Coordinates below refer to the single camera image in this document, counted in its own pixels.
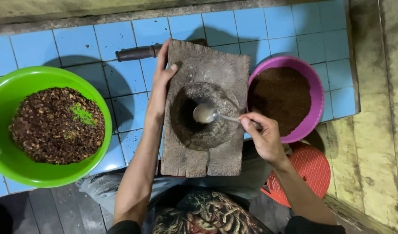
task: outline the green powder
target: green powder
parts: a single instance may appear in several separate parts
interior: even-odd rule
[[[79,118],[81,122],[84,122],[87,125],[94,126],[96,124],[96,120],[92,119],[92,114],[81,108],[79,103],[77,103],[74,107],[71,107],[70,109],[73,111],[74,114],[76,114],[73,120]]]

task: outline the right hand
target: right hand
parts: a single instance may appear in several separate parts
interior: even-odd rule
[[[277,121],[256,112],[243,114],[239,116],[239,119],[244,129],[254,140],[258,154],[264,160],[269,161],[275,167],[281,165],[284,160],[288,160],[281,144]],[[256,130],[251,120],[260,123],[263,130],[261,132]]]

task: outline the person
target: person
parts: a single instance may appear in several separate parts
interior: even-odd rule
[[[248,211],[249,200],[258,195],[272,170],[295,214],[286,234],[345,233],[291,165],[277,122],[254,112],[239,117],[253,139],[244,143],[239,176],[155,178],[167,84],[178,69],[176,64],[165,69],[170,40],[158,54],[143,134],[125,173],[78,182],[81,191],[114,214],[107,233],[272,233]],[[263,130],[257,131],[250,120]]]

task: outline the ground spice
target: ground spice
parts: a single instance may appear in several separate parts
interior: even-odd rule
[[[105,136],[96,102],[75,89],[50,88],[27,96],[8,130],[34,162],[70,164],[93,155]]]
[[[248,92],[248,109],[277,120],[280,136],[295,130],[311,105],[307,78],[290,67],[264,70],[254,78]]]

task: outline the left hand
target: left hand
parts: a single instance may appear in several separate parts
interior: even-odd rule
[[[154,120],[160,120],[162,122],[167,98],[167,83],[177,72],[176,64],[166,69],[170,40],[171,38],[163,43],[159,55],[157,56],[157,68],[154,72],[153,87],[146,110],[145,123],[148,122],[147,124],[151,124],[150,121]]]

